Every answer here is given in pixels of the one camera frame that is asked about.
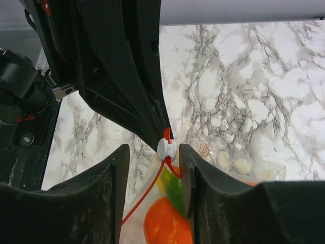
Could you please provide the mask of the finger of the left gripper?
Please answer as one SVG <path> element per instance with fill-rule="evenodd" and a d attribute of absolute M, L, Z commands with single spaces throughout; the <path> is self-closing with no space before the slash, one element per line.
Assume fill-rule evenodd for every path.
<path fill-rule="evenodd" d="M 161 1 L 122 1 L 126 38 L 152 111 L 154 131 L 161 137 L 169 127 L 164 101 L 159 59 Z"/>

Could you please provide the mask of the clear zip top bag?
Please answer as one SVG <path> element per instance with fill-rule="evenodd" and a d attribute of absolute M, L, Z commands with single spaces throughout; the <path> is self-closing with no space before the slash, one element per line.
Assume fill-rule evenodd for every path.
<path fill-rule="evenodd" d="M 281 242 L 268 195 L 284 165 L 252 158 L 186 124 L 162 139 L 137 196 L 123 213 L 120 243 Z"/>

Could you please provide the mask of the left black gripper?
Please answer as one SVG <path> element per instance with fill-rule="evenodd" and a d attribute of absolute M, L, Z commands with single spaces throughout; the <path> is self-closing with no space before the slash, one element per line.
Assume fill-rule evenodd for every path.
<path fill-rule="evenodd" d="M 126 38 L 122 1 L 24 1 L 49 65 L 46 80 L 63 98 L 78 90 L 88 106 L 136 134 L 159 140 Z"/>

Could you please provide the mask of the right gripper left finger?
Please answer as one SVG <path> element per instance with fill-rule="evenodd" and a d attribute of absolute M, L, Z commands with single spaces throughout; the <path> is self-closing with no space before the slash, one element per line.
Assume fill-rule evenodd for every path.
<path fill-rule="evenodd" d="M 1 243 L 119 243 L 129 146 L 42 191 L 1 184 Z"/>

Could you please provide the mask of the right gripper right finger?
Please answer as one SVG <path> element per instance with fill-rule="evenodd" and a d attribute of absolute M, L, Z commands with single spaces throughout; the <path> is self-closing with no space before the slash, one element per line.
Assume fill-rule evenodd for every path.
<path fill-rule="evenodd" d="M 186 215 L 194 243 L 324 243 L 324 182 L 247 185 L 179 148 Z"/>

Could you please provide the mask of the orange tomato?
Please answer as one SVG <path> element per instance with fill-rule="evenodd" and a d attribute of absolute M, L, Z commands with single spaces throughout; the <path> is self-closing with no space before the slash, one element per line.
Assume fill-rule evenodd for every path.
<path fill-rule="evenodd" d="M 144 219 L 147 243 L 192 243 L 190 223 L 164 197 L 156 200 Z"/>

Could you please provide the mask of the green yellow mango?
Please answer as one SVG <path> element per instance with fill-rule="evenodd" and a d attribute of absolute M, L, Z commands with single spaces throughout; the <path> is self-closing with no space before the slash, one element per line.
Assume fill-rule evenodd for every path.
<path fill-rule="evenodd" d="M 160 176 L 160 181 L 164 193 L 174 209 L 182 217 L 187 218 L 184 197 L 183 197 L 183 187 L 181 185 L 181 180 L 175 176 L 167 167 L 164 167 Z"/>

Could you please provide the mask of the yellow apple with stem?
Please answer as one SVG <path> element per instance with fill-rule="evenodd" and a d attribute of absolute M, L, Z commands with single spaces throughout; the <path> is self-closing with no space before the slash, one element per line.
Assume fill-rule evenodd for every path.
<path fill-rule="evenodd" d="M 164 187 L 163 187 L 163 183 L 161 181 L 161 177 L 159 176 L 156 180 L 156 184 L 158 186 L 158 189 L 160 191 L 160 193 L 163 195 L 163 196 L 166 196 L 166 193 L 165 193 L 165 190 L 164 190 Z"/>

